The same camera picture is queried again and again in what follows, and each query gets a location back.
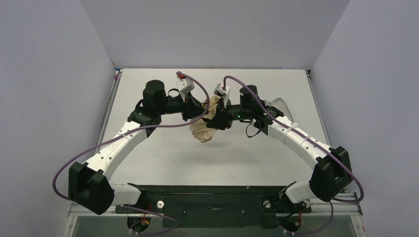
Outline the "beige umbrella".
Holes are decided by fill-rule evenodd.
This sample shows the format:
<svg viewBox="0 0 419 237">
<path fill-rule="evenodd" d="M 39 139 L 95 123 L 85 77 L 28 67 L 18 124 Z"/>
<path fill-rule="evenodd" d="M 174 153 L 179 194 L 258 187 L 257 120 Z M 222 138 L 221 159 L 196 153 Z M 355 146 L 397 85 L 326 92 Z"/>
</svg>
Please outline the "beige umbrella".
<svg viewBox="0 0 419 237">
<path fill-rule="evenodd" d="M 193 137 L 201 143 L 209 142 L 212 139 L 213 135 L 217 132 L 217 129 L 215 128 L 208 128 L 208 122 L 204 121 L 204 119 L 211 120 L 212 118 L 214 118 L 214 116 L 216 115 L 216 107 L 220 98 L 221 97 L 218 95 L 213 95 L 209 99 L 208 113 L 195 123 L 189 125 L 189 129 Z"/>
</svg>

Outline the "mint green umbrella case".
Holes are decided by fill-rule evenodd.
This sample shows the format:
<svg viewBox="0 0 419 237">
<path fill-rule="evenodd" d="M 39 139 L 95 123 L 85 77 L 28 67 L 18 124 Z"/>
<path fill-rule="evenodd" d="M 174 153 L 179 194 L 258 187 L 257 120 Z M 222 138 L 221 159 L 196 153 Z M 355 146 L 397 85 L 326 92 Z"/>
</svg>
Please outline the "mint green umbrella case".
<svg viewBox="0 0 419 237">
<path fill-rule="evenodd" d="M 282 98 L 276 98 L 271 102 L 271 106 L 275 107 L 276 109 L 278 109 L 279 111 L 281 111 L 285 116 L 287 116 L 287 118 L 291 121 L 294 122 L 294 119 L 291 115 L 291 112 L 288 108 L 288 106 L 286 105 L 285 101 Z"/>
</svg>

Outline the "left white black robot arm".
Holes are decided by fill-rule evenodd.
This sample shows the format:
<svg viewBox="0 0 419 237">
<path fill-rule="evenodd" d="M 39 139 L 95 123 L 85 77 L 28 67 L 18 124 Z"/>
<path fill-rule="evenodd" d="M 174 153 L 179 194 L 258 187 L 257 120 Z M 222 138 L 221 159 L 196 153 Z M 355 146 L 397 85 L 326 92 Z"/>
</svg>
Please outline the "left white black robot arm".
<svg viewBox="0 0 419 237">
<path fill-rule="evenodd" d="M 169 96 L 160 80 L 146 83 L 143 98 L 128 116 L 119 133 L 101 144 L 101 149 L 84 163 L 75 162 L 69 168 L 70 200 L 97 215 L 109 207 L 133 205 L 140 200 L 142 190 L 133 184 L 115 185 L 110 179 L 122 161 L 141 142 L 160 127 L 162 116 L 182 114 L 190 124 L 193 118 L 206 113 L 191 91 L 197 85 L 189 78 L 179 79 L 174 89 L 178 96 Z"/>
</svg>

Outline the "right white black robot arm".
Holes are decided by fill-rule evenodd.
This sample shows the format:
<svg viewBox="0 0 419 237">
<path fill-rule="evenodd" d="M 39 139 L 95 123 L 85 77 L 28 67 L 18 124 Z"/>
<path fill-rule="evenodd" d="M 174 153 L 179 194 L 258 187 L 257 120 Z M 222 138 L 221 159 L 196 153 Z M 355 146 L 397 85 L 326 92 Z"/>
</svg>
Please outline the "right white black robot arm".
<svg viewBox="0 0 419 237">
<path fill-rule="evenodd" d="M 309 181 L 294 182 L 281 191 L 279 196 L 291 203 L 318 198 L 328 202 L 352 182 L 348 151 L 339 146 L 324 144 L 302 129 L 294 121 L 282 98 L 272 102 L 261 100 L 255 85 L 240 89 L 240 103 L 231 104 L 228 86 L 218 84 L 214 93 L 220 96 L 212 119 L 205 119 L 209 128 L 229 129 L 232 122 L 247 122 L 294 151 L 313 170 Z"/>
</svg>

